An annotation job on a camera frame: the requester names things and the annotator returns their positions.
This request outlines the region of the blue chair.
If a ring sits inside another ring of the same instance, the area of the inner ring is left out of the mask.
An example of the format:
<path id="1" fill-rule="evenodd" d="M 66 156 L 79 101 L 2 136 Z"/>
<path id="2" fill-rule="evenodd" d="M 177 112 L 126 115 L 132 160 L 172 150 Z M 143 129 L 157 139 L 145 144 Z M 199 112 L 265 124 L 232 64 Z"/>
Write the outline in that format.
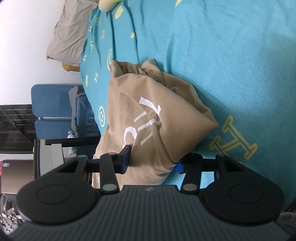
<path id="1" fill-rule="evenodd" d="M 36 84 L 31 88 L 37 138 L 99 137 L 94 113 L 81 85 Z"/>

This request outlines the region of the grey pillow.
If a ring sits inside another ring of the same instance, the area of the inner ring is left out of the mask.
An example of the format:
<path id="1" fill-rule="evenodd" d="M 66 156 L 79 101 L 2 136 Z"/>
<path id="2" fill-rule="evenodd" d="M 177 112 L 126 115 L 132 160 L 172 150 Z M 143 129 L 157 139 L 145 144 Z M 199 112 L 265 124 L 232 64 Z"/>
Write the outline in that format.
<path id="1" fill-rule="evenodd" d="M 47 48 L 47 58 L 78 67 L 88 30 L 88 19 L 98 1 L 66 0 Z"/>

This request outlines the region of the green plush toy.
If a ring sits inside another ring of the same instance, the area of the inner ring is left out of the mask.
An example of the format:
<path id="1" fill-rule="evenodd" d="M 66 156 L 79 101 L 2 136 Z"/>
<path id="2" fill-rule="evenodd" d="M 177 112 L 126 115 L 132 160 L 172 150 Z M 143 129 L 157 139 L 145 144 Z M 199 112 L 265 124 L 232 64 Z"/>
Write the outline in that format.
<path id="1" fill-rule="evenodd" d="M 98 7 L 103 12 L 112 11 L 121 0 L 99 0 Z"/>

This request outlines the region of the turquoise patterned bed sheet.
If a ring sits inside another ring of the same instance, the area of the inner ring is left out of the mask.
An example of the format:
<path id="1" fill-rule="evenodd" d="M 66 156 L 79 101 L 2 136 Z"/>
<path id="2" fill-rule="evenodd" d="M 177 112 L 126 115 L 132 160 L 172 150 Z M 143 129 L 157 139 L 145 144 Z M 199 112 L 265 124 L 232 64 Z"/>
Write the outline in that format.
<path id="1" fill-rule="evenodd" d="M 295 203 L 295 1 L 121 1 L 94 9 L 80 62 L 100 131 L 112 59 L 154 59 L 191 83 L 219 128 L 197 147 L 224 153 Z"/>

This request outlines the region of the brown cardboard box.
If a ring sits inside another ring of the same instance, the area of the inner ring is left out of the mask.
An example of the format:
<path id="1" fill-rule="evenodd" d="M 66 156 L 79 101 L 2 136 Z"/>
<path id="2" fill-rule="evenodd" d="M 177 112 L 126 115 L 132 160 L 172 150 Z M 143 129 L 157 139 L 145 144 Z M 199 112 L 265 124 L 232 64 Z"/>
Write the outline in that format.
<path id="1" fill-rule="evenodd" d="M 4 160 L 1 162 L 1 192 L 16 195 L 35 177 L 33 160 Z"/>

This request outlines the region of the beige t-shirt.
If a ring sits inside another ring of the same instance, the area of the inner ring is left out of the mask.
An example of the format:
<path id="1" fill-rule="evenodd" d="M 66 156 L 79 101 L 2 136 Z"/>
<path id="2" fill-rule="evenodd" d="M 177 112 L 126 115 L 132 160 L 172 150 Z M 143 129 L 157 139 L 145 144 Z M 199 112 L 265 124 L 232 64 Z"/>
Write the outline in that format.
<path id="1" fill-rule="evenodd" d="M 132 150 L 125 185 L 160 185 L 177 162 L 217 128 L 210 108 L 185 80 L 162 72 L 154 60 L 113 60 L 107 96 L 107 127 L 94 154 Z"/>

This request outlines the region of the grey desk with black legs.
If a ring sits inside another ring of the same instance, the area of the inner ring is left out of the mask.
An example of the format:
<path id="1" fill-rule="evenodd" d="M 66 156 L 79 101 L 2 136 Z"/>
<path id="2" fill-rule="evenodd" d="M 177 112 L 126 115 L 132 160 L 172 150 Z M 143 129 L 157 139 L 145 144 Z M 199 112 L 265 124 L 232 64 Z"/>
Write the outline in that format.
<path id="1" fill-rule="evenodd" d="M 97 145 L 100 136 L 81 138 L 58 138 L 50 140 L 34 140 L 33 168 L 34 178 L 52 171 L 65 162 L 64 148 Z"/>

